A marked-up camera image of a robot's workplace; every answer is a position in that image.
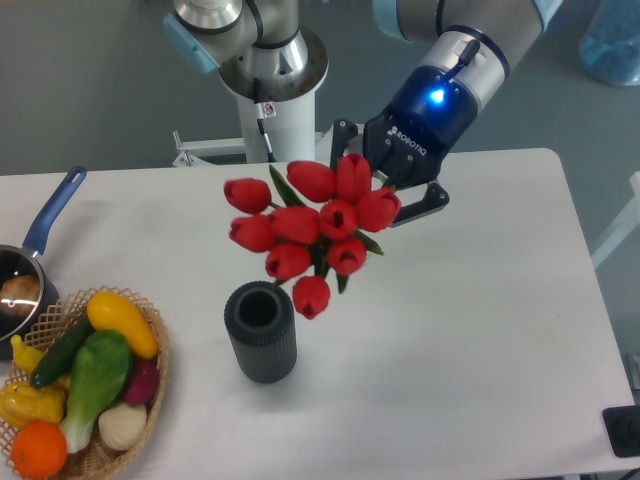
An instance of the vase opening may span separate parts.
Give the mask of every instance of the vase opening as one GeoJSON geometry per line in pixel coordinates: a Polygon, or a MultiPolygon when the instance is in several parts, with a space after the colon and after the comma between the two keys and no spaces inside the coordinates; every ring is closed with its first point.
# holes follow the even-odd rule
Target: vase opening
{"type": "Polygon", "coordinates": [[[253,328],[266,327],[280,311],[280,299],[270,289],[258,288],[246,292],[238,301],[239,319],[253,328]]]}

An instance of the saucepan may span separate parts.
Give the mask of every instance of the saucepan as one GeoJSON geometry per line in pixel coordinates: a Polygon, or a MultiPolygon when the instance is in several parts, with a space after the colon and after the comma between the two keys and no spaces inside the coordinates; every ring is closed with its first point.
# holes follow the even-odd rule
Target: saucepan
{"type": "Polygon", "coordinates": [[[80,166],[67,173],[33,221],[21,248],[0,245],[0,360],[12,357],[11,337],[27,333],[60,298],[37,257],[44,253],[51,225],[86,175],[80,166]]]}

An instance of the cucumber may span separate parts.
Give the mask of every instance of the cucumber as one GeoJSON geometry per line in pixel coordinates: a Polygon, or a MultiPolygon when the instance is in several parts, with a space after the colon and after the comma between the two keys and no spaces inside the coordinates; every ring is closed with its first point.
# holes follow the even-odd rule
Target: cucumber
{"type": "Polygon", "coordinates": [[[84,317],[63,333],[31,372],[29,384],[33,388],[46,387],[71,370],[76,353],[93,332],[89,319],[84,317]]]}

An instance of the black vase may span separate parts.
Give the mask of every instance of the black vase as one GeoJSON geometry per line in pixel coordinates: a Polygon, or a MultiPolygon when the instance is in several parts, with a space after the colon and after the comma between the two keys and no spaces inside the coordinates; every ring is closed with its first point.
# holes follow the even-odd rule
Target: black vase
{"type": "Polygon", "coordinates": [[[293,304],[280,287],[264,281],[242,285],[224,308],[224,323],[238,365],[259,383],[274,383],[297,358],[293,304]]]}

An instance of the wicker basket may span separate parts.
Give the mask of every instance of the wicker basket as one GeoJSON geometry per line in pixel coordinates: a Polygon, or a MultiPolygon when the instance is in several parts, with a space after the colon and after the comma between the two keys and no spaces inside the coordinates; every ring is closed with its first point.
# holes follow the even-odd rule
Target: wicker basket
{"type": "MultiPolygon", "coordinates": [[[[98,422],[96,422],[89,445],[82,451],[69,455],[65,466],[58,474],[51,477],[52,480],[102,480],[120,473],[138,455],[149,438],[158,418],[162,398],[167,387],[169,339],[164,322],[159,312],[154,309],[153,304],[129,289],[121,290],[119,288],[103,286],[97,290],[79,291],[75,295],[67,297],[66,300],[59,300],[58,303],[50,306],[46,313],[40,315],[38,321],[31,327],[31,331],[25,335],[24,342],[39,350],[47,351],[49,346],[86,314],[86,304],[88,300],[95,293],[102,290],[119,293],[131,300],[151,325],[160,346],[157,355],[160,387],[155,397],[148,404],[147,425],[144,432],[129,450],[126,452],[117,452],[107,447],[100,439],[97,426],[98,422]]],[[[5,384],[28,379],[29,376],[14,364],[13,368],[9,371],[9,379],[5,384]]],[[[20,475],[14,469],[13,462],[11,461],[11,444],[17,433],[18,431],[16,429],[0,420],[0,449],[4,456],[7,457],[5,464],[19,477],[20,475]]]]}

